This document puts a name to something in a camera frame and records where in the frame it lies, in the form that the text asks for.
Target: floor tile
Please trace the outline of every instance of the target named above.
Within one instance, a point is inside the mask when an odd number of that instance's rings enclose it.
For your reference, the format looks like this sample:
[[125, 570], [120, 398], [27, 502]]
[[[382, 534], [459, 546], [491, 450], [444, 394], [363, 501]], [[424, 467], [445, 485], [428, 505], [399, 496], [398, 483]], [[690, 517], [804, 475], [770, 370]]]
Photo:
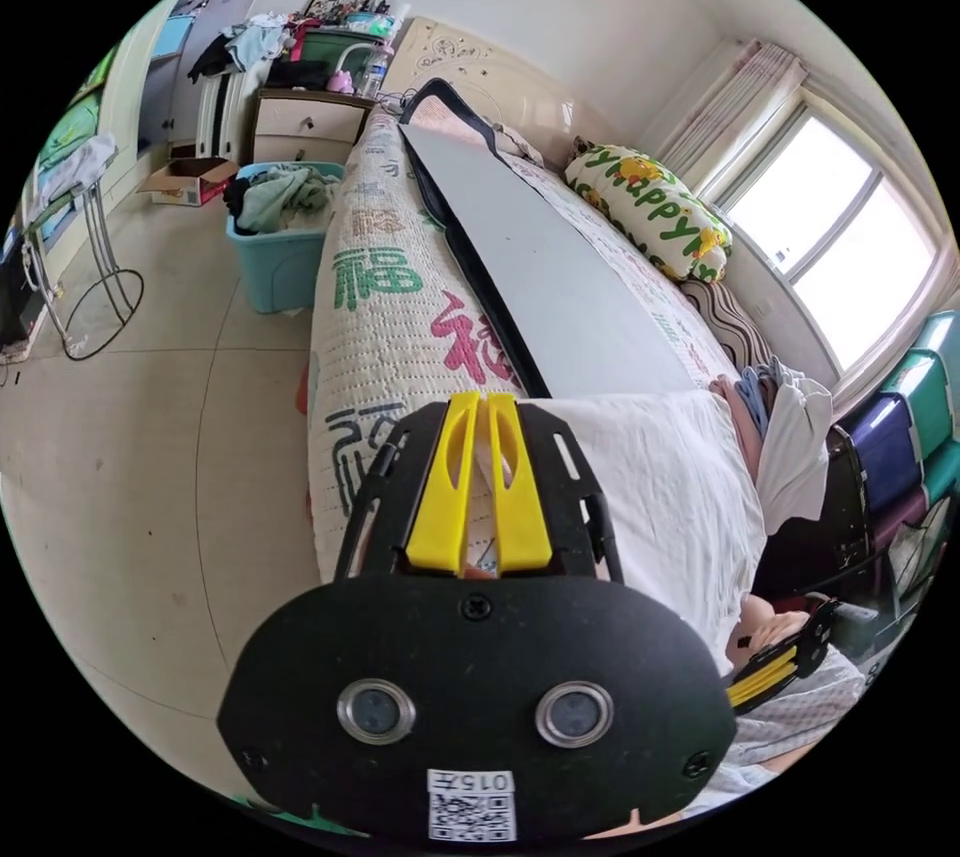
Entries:
[[30, 360], [0, 405], [13, 542], [64, 647], [148, 698], [207, 715], [226, 683], [195, 513], [212, 357]]
[[306, 352], [220, 350], [200, 428], [197, 518], [229, 665], [278, 607], [320, 582], [307, 519]]
[[309, 350], [313, 313], [258, 314], [247, 302], [240, 281], [220, 334], [220, 349]]
[[77, 666], [120, 722], [165, 763], [225, 797], [258, 799], [230, 756], [215, 720], [148, 700], [82, 661]]
[[[110, 214], [107, 223], [117, 262], [142, 275], [143, 299], [129, 324], [110, 343], [108, 352], [216, 347], [239, 280], [224, 232], [225, 219], [222, 201], [200, 208], [157, 206], [138, 200], [136, 195]], [[97, 276], [90, 245], [85, 243], [63, 276], [64, 294], [57, 309], [64, 322]], [[120, 280], [135, 300], [139, 282], [126, 274]], [[116, 291], [115, 299], [126, 314]], [[98, 287], [83, 300], [69, 333], [89, 351], [116, 326], [117, 317], [108, 296], [103, 287]], [[31, 357], [62, 355], [60, 338], [48, 320]]]

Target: white board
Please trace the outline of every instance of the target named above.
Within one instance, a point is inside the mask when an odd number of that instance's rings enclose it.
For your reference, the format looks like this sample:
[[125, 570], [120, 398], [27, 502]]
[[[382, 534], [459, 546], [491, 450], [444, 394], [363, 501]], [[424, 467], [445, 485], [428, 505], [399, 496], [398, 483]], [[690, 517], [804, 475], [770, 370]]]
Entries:
[[694, 388], [643, 305], [532, 187], [484, 147], [412, 124], [401, 130], [469, 237], [551, 396]]

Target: plastic bottle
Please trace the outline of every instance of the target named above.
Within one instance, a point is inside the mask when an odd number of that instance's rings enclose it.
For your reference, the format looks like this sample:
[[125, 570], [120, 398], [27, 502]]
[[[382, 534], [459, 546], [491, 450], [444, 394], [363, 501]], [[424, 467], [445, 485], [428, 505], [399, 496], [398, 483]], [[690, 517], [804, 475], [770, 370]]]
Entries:
[[387, 64], [390, 62], [386, 47], [378, 47], [370, 54], [367, 66], [364, 68], [363, 79], [357, 88], [358, 97], [373, 100], [380, 93], [383, 78], [387, 76]]

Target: screw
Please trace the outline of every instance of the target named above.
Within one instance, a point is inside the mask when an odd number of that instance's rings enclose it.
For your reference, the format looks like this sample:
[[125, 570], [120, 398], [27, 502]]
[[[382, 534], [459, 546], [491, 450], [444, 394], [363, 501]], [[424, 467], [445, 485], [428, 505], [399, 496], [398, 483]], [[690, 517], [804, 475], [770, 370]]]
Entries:
[[244, 767], [252, 770], [255, 774], [262, 774], [267, 767], [267, 758], [259, 750], [241, 750], [240, 760]]
[[713, 754], [701, 750], [683, 765], [683, 776], [690, 780], [699, 780], [713, 766]]
[[470, 594], [460, 601], [460, 613], [467, 620], [486, 620], [493, 612], [493, 604], [483, 594]]

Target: nightstand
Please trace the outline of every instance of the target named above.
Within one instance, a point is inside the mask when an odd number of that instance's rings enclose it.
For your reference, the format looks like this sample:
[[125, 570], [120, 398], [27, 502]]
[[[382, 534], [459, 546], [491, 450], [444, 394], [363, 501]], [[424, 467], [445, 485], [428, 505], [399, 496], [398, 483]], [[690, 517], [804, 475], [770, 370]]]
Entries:
[[253, 162], [346, 162], [376, 101], [321, 90], [257, 94]]

